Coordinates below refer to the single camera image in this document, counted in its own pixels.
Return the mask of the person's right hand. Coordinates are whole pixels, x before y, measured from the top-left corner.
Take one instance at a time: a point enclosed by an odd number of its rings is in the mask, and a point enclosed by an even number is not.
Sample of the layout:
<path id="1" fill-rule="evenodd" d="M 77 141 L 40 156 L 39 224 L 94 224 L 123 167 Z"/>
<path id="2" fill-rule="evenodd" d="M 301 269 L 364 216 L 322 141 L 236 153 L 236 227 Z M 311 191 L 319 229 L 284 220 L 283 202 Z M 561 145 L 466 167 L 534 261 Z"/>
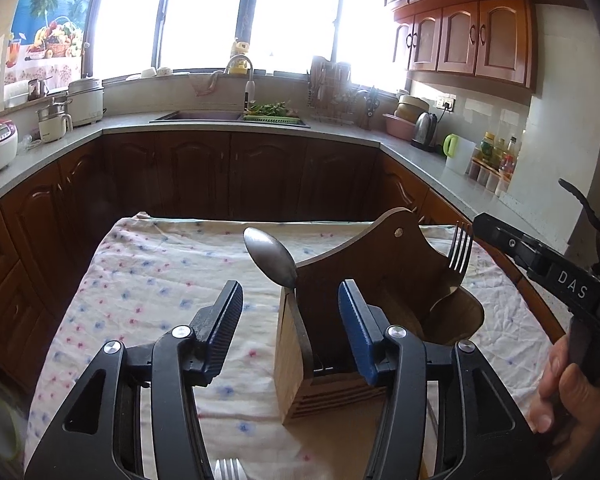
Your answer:
<path id="1" fill-rule="evenodd" d="M 547 434 L 556 422 L 552 397 L 559 396 L 571 416 L 573 426 L 556 436 L 553 454 L 548 458 L 553 477 L 577 463 L 600 428 L 600 380 L 592 385 L 576 363 L 569 363 L 568 342 L 569 337 L 564 335 L 550 349 L 527 415 L 536 434 Z"/>

